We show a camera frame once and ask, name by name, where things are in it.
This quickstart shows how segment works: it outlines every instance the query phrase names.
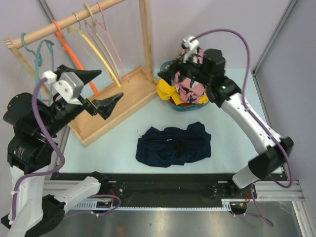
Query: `metal floor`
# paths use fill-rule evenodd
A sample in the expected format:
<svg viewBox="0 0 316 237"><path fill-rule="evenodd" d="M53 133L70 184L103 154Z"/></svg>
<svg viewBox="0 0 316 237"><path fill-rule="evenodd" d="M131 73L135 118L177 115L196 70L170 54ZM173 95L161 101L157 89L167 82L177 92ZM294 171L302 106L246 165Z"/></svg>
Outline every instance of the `metal floor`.
<svg viewBox="0 0 316 237"><path fill-rule="evenodd" d="M292 202L261 202L275 225L223 211L123 211L64 220L45 237L301 237ZM247 212L257 212L250 203Z"/></svg>

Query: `yellow cloth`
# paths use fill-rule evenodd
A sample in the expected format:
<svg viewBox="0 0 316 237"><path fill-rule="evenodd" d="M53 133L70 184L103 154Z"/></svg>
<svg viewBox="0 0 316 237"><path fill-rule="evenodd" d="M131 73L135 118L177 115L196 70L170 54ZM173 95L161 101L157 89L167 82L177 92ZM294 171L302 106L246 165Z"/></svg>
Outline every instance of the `yellow cloth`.
<svg viewBox="0 0 316 237"><path fill-rule="evenodd" d="M169 100L171 97L176 105L185 103L185 101L182 101L180 99L180 95L178 94L176 88L174 86L170 86L163 79L161 79L157 85L157 92L158 92L159 97L162 100ZM207 95L201 96L199 104L205 104L207 102L208 102Z"/></svg>

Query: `wooden frame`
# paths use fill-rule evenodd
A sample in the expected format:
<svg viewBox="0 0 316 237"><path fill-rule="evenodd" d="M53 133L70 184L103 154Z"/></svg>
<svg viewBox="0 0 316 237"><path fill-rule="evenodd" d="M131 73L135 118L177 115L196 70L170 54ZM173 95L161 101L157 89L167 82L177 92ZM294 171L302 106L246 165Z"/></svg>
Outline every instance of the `wooden frame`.
<svg viewBox="0 0 316 237"><path fill-rule="evenodd" d="M106 0L100 3L101 8L107 9L114 6L124 0ZM89 99L104 99L116 93L123 92L123 98L118 102L112 115L106 120L97 115L91 117L86 112L81 113L75 120L73 120L69 126L79 138L84 146L90 145L96 139L101 137L103 134L108 132L110 129L118 125L120 122L125 120L127 117L132 115L134 112L139 110L141 107L149 103L153 98L156 97L156 84L158 80L153 75L153 57L152 57L152 37L151 37L151 22L150 22L150 12L149 12L149 0L139 0L139 9L142 25L142 36L143 36L143 47L145 56L145 68L142 66L136 68L130 72L129 78L130 82L125 81L125 76L122 77L121 87L117 87L115 83L107 86L100 91L99 96L91 96ZM100 8L97 4L90 7L92 14L100 12ZM59 20L57 23L61 29L64 29L78 20L84 20L90 17L90 12L88 9L83 9L75 14L71 14L64 19ZM49 36L58 29L55 24L49 24L41 29L34 32L26 34L24 40L26 45L38 41L46 36ZM10 40L5 38L3 40L5 45L10 49L10 51L15 55L15 57L21 62L21 64L27 69L27 71L35 77L35 71L33 67L26 61L26 59L19 52L19 49L23 47L21 39L16 38ZM48 88L45 86L44 91L49 94Z"/></svg>

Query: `wooden rod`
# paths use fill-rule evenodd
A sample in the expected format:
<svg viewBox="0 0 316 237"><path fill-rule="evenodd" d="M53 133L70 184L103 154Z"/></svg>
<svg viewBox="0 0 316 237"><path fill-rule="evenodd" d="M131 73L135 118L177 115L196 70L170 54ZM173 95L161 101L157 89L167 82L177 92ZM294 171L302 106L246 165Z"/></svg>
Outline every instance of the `wooden rod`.
<svg viewBox="0 0 316 237"><path fill-rule="evenodd" d="M104 9L107 9L111 6L114 6L122 1L124 1L124 0L106 0L106 1L101 2L100 5L101 5L102 10L104 10ZM93 5L90 9L91 9L93 14L100 12L100 8L99 8L98 4ZM78 17L79 21L81 21L85 18L90 17L90 13L87 9L84 9L84 10L81 10L79 12L76 12L76 16ZM72 24L74 24L76 22L78 22L78 20L74 14L57 21L57 23L61 29L64 29L68 26L71 26ZM46 36L49 36L57 31L58 31L57 27L55 26L54 23L52 23L52 24L49 24L49 25L47 25L43 28L40 28L36 31L33 31L29 34L26 34L24 36L24 40L25 40L26 45L28 45L28 44L31 44L35 41L38 41L38 40L46 37ZM14 39L12 41L12 44L14 45L14 47L16 49L20 49L23 47L20 38Z"/></svg>
<svg viewBox="0 0 316 237"><path fill-rule="evenodd" d="M8 47L8 49L11 50L11 52L14 54L14 56L20 61L20 63L25 67L25 69L31 74L33 78L35 78L35 71L32 68L32 66L26 61L26 59L23 57L23 55L19 52L19 50L13 45L12 41L9 38L5 38L3 40L4 44ZM49 95L49 89L46 87L46 85L42 86L44 92Z"/></svg>
<svg viewBox="0 0 316 237"><path fill-rule="evenodd" d="M153 80L152 30L148 0L139 0L140 20L142 24L143 47L146 63L146 78Z"/></svg>

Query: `wooden tray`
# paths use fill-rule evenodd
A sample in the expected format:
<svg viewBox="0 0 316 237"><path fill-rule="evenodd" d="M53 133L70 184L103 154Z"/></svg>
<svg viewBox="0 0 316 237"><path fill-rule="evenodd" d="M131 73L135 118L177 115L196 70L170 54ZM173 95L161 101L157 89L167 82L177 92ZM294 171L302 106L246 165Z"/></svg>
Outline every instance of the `wooden tray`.
<svg viewBox="0 0 316 237"><path fill-rule="evenodd" d="M154 83L147 81L146 71L143 67L136 68L128 76L130 81L127 82L124 77L121 87L118 87L113 82L100 91L99 96L91 96L89 98L92 101L94 99L105 99L120 92L124 93L124 96L118 101L107 120L103 120L100 115L91 116L88 112L84 111L68 124L85 147L89 146L158 95L156 91L158 80L153 78L152 81Z"/></svg>

